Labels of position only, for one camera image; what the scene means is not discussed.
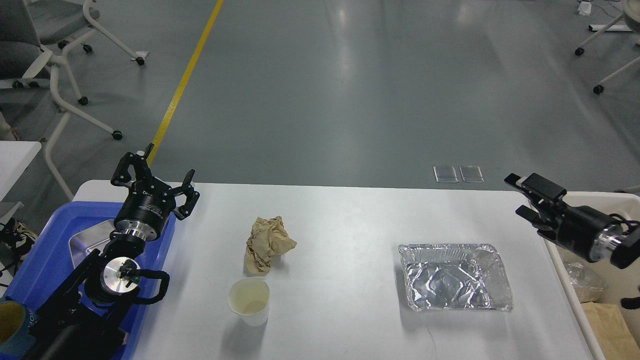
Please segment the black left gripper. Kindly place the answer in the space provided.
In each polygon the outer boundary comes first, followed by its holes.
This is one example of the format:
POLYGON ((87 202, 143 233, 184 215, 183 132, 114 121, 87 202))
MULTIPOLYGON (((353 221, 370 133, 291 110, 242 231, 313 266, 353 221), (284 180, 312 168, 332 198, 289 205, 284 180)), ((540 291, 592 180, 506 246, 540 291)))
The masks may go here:
POLYGON ((110 178, 115 187, 126 187, 128 194, 113 223, 115 230, 133 235, 145 242, 157 240, 169 215, 183 221, 195 209, 201 194, 193 184, 195 169, 190 169, 178 187, 156 186, 147 158, 154 148, 149 143, 142 155, 127 152, 119 160, 110 178), (176 207, 175 198, 185 196, 183 205, 176 207))

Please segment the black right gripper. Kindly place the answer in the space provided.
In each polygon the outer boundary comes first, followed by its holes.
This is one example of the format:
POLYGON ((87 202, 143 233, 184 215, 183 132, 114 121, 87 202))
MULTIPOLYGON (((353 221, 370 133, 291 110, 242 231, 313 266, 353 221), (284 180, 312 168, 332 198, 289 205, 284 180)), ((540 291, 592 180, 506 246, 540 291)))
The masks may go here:
POLYGON ((567 190, 537 173, 521 177, 510 173, 505 184, 522 193, 535 208, 521 205, 515 214, 537 229, 537 234, 590 263, 608 258, 620 262, 626 237, 623 217, 587 205, 571 206, 563 200, 567 190))

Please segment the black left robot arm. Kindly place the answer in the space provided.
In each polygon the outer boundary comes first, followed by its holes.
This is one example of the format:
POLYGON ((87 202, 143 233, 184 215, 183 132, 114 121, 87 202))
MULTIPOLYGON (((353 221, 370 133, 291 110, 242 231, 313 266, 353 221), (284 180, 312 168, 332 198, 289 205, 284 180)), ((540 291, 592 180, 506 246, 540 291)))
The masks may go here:
POLYGON ((143 153, 126 153, 110 180, 128 194, 113 221, 103 250, 90 251, 44 301, 29 330, 34 344, 23 360, 107 360, 123 344, 121 323, 134 305, 162 301, 170 275, 142 268, 137 261, 146 245, 156 241, 170 215, 183 220, 192 214, 200 194, 189 170, 180 186, 153 176, 143 153))

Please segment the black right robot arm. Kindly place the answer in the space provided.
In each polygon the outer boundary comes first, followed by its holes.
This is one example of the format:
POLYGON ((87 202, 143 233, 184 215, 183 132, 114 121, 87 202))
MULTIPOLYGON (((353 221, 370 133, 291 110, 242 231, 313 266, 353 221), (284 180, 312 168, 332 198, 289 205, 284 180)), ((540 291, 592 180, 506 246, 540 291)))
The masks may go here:
POLYGON ((530 206, 521 205, 515 213, 543 239, 590 264, 608 259, 623 270, 639 259, 639 221, 587 205, 569 205, 563 200, 567 190, 537 173, 528 177, 510 173, 503 181, 528 199, 530 206))

